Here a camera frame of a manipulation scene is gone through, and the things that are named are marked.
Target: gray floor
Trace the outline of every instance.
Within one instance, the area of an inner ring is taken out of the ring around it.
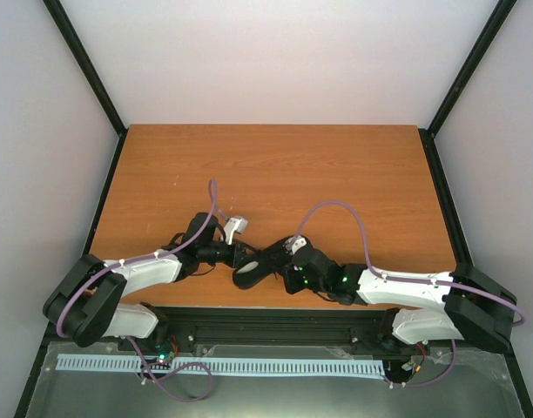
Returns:
[[[133,374],[59,372],[58,352],[49,352],[28,416],[34,417],[522,417],[500,356],[460,352],[460,364],[443,381],[427,388],[394,388],[357,378],[217,377],[211,396],[179,403]],[[428,359],[423,381],[446,365]],[[199,394],[204,376],[176,376],[166,386],[177,394]]]

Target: wood grain surface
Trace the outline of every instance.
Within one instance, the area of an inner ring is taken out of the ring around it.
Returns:
[[[401,125],[132,125],[91,252],[120,259],[167,244],[196,212],[210,208],[210,178],[219,184],[219,206],[249,220],[240,238],[253,246],[294,233],[314,204],[341,199],[363,218],[376,266],[407,272],[455,267],[417,128]],[[364,261],[358,226],[341,207],[321,208],[304,233],[340,263]],[[274,276],[239,290],[231,269],[221,265],[124,301],[342,307],[307,291],[288,295]]]

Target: white backdrop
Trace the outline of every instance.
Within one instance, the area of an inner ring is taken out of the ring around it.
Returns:
[[[0,2],[0,417],[81,253],[116,135],[42,1]]]
[[[512,341],[533,401],[533,0],[512,10],[437,146],[474,262],[530,317]]]
[[[64,0],[127,124],[414,124],[496,0]]]

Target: purple cable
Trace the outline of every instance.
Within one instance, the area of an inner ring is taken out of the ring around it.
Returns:
[[[197,230],[197,232],[190,239],[188,239],[186,242],[184,242],[180,246],[176,246],[171,251],[168,251],[166,253],[161,253],[158,256],[159,258],[166,257],[168,255],[175,254],[178,251],[183,250],[184,248],[189,246],[194,240],[196,240],[198,238],[198,236],[205,230],[206,226],[208,225],[208,221],[213,216],[214,210],[218,209],[218,207],[217,207],[218,187],[216,185],[216,180],[215,179],[210,179],[209,182],[208,182],[208,194],[209,194],[209,196],[211,198],[212,205],[211,205],[211,210],[206,215],[205,222],[203,222],[203,225],[200,226],[200,228]],[[124,266],[127,266],[127,265],[129,265],[131,263],[135,263],[135,262],[138,262],[138,261],[153,260],[156,257],[157,256],[154,253],[147,254],[147,255],[139,255],[138,257],[133,257],[131,259],[125,260],[124,261]],[[111,266],[103,268],[98,273],[94,274],[90,279],[88,279],[75,292],[75,294],[73,294],[71,299],[69,299],[67,301],[67,304],[65,304],[64,310],[61,312],[61,314],[59,315],[59,318],[57,319],[57,324],[56,324],[57,335],[59,335],[62,338],[67,338],[67,335],[65,335],[65,333],[64,333],[64,320],[65,320],[65,317],[67,316],[67,314],[71,310],[71,307],[78,300],[78,298],[80,298],[83,295],[83,293],[86,291],[86,289],[88,289],[92,285],[92,283],[94,283],[96,280],[100,279],[102,276],[104,276],[105,274],[107,274],[108,272],[113,270],[114,268],[118,268],[120,266],[121,266],[121,263],[116,263],[116,264],[113,264]]]
[[[405,388],[423,388],[425,386],[432,385],[433,383],[437,383],[438,381],[441,381],[442,379],[447,377],[449,375],[449,373],[452,372],[452,369],[454,368],[454,366],[456,364],[456,354],[457,354],[455,341],[454,340],[450,340],[450,342],[452,343],[452,359],[450,359],[450,364],[449,364],[449,366],[447,367],[447,369],[444,372],[439,374],[434,379],[431,379],[430,381],[425,381],[423,383],[412,383],[412,384],[409,384],[409,385],[406,383],[406,385],[404,387]],[[387,376],[384,377],[384,380],[388,384],[392,383],[392,381],[390,381]]]
[[[213,374],[211,373],[211,369],[208,368],[208,366],[205,363],[192,361],[190,363],[186,363],[183,366],[180,366],[180,367],[172,370],[170,373],[168,373],[168,374],[166,374],[166,375],[164,375],[164,376],[162,376],[160,378],[157,378],[154,375],[154,373],[152,372],[151,365],[148,364],[148,362],[146,361],[146,358],[143,356],[143,353],[141,352],[141,349],[138,347],[138,345],[135,342],[135,340],[132,337],[129,337],[129,336],[125,337],[125,339],[128,340],[131,343],[131,345],[133,346],[133,348],[137,352],[137,355],[140,357],[141,362],[143,363],[143,366],[144,366],[143,370],[146,369],[146,372],[149,374],[149,376],[151,376],[151,379],[156,384],[156,386],[158,386],[160,388],[160,390],[162,390],[162,392],[164,392],[165,394],[170,396],[175,401],[196,402],[196,401],[200,401],[201,399],[205,399],[211,393],[211,390],[213,389]],[[184,369],[192,367],[192,366],[201,367],[203,370],[205,370],[206,374],[208,375],[208,388],[206,388],[206,391],[203,394],[200,394],[199,396],[196,396],[194,398],[183,398],[181,396],[177,396],[176,394],[173,394],[172,392],[168,391],[168,389],[166,389],[164,387],[164,385],[162,383],[160,383],[160,381],[164,381],[166,379],[169,379],[169,378],[173,377],[175,374],[177,374],[178,372],[180,372],[181,370],[184,370]]]
[[[325,200],[325,201],[320,202],[317,205],[313,206],[311,209],[309,209],[309,212],[307,212],[307,215],[305,215],[305,217],[301,221],[300,226],[298,227],[298,230],[296,231],[296,233],[293,236],[293,238],[290,241],[290,243],[293,244],[297,240],[298,235],[301,235],[301,230],[303,229],[303,227],[305,226],[306,222],[309,220],[311,215],[313,215],[313,213],[317,209],[319,209],[320,207],[325,206],[325,205],[338,205],[338,206],[345,207],[346,209],[348,209],[348,211],[350,213],[352,213],[352,215],[354,215],[354,218],[357,221],[357,225],[360,227],[361,239],[363,239],[363,251],[365,253],[365,264],[367,264],[368,269],[369,269],[369,271],[372,274],[374,274],[379,279],[383,279],[382,274],[377,272],[374,269],[373,265],[371,264],[371,259],[369,258],[369,251],[368,251],[368,237],[367,237],[367,234],[365,232],[365,226],[363,225],[363,222],[361,221],[360,215],[355,211],[355,209],[352,206],[350,206],[349,204],[347,204],[345,202],[342,202],[340,200]],[[391,280],[391,281],[399,281],[401,283],[415,283],[415,284],[420,284],[420,285],[432,285],[433,284],[430,280],[411,279],[411,278],[407,278],[407,277],[387,276],[386,279],[387,280]],[[523,312],[522,309],[517,307],[514,303],[511,303],[508,300],[505,300],[505,299],[503,299],[503,298],[501,298],[499,296],[495,296],[492,293],[484,292],[483,290],[480,290],[480,289],[478,289],[476,287],[466,286],[466,285],[463,285],[462,283],[454,283],[454,282],[449,282],[449,281],[444,281],[444,280],[437,280],[435,282],[435,284],[437,286],[454,287],[456,289],[460,289],[460,290],[463,290],[463,291],[466,291],[466,292],[475,293],[475,294],[478,294],[480,296],[483,296],[484,298],[487,298],[487,299],[493,300],[493,301],[495,301],[497,303],[500,303],[501,305],[504,305],[504,306],[508,307],[509,309],[512,309],[514,312],[516,312],[518,315],[520,315],[520,319],[515,321],[512,324],[513,327],[520,326],[520,325],[524,324],[526,322],[526,320],[527,320],[526,314]]]

